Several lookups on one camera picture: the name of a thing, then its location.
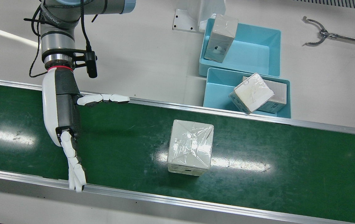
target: cardboard box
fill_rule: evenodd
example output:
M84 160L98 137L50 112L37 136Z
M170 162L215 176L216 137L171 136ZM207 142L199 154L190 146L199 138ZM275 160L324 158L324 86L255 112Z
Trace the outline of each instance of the cardboard box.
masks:
M255 73L234 88L229 97L241 112L250 114L273 95L274 92L266 85L262 77Z
M236 37L238 19L217 14L204 58L222 63Z
M168 152L168 171L200 176L210 168L213 125L174 120Z

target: black cable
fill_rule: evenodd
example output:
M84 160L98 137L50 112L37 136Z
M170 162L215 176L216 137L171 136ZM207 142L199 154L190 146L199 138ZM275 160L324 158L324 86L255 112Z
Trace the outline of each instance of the black cable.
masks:
M81 0L81 27L82 27L82 33L84 34L85 40L86 40L86 51L92 51L92 47L89 42L89 38L86 34L85 31L85 24L84 24L84 0Z
M37 10L35 11L34 15L32 16L32 20L31 20L31 30L32 32L36 35L36 36L40 36L39 33L37 33L34 29L34 21L35 21L35 18L37 17L39 11L41 11L41 6L38 6Z
M43 75L43 74L46 74L46 73L47 73L47 71L46 71L46 72L43 72L43 73L38 74L38 75L31 75L32 68L34 67L35 61L37 60L38 55L39 55L39 37L41 37L41 35L39 34L39 21L40 21L40 19L41 19L41 15L42 15L42 14L41 14L41 10L39 10L39 20L37 21L37 31L35 31L34 28L33 28L34 33L37 34L37 37L38 37L38 47L37 47L37 54L35 55L34 61L32 62L31 67L30 67L30 71L29 71L29 73L28 73L28 75L29 75L31 78L35 78L35 77L38 77L38 76L40 76L40 75Z

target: plastic-wrapped box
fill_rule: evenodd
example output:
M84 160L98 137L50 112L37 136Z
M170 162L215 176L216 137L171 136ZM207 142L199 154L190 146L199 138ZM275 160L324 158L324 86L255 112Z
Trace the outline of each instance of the plastic-wrapped box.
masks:
M168 171L200 176L210 169L213 125L174 120L168 153Z
M234 88L229 97L241 112L252 113L273 95L274 92L266 85L262 77L255 73Z
M287 105L287 84L269 80L264 80L264 82L274 92L274 95L258 110L275 114Z
M236 37L238 19L217 14L204 58L222 63Z

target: white floor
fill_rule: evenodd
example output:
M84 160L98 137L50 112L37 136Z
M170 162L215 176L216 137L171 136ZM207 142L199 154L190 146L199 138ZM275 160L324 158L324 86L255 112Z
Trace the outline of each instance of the white floor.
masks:
M0 30L31 40L24 42L0 35L0 79L41 84L41 77L28 77L36 38L30 23L23 21L32 17L38 4L34 0L0 1ZM301 20L307 16L321 22L330 32L355 37L355 9L291 0L226 0L226 8L226 14L237 17L241 23L282 31L281 78L291 81L293 119L355 127L355 44L326 40L318 47L302 46L316 41L318 30ZM173 31L175 9L176 0L137 0L136 8L129 14L100 15L94 23L87 16L86 31L99 58L99 77L89 79L84 68L77 69L80 89L201 106L206 78L198 75L198 59L203 37ZM77 48L83 49L79 27L75 38ZM43 71L38 61L34 73ZM42 203L14 194L0 193L0 198L0 208L3 203L13 206L15 200L29 208ZM80 217L102 214L98 223L186 222L165 216L165 220L154 221L139 214L121 214L119 221L112 221L107 219L110 210L97 208L97 212L88 212L89 207L56 200L47 202L47 206L40 208L60 210L55 217L74 210L79 211ZM35 220L41 216L27 215L31 217L30 223L46 223ZM22 223L17 217L18 214L0 210L0 222Z

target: red ring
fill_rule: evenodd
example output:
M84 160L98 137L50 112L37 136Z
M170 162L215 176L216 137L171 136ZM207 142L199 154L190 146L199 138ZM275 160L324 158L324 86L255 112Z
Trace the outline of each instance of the red ring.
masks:
M64 66L64 65L55 65L55 66L52 66L52 67L50 67L50 68L48 69L48 71L51 70L52 68L68 68L68 69L70 69L70 70L72 71L72 68L67 67L67 66Z

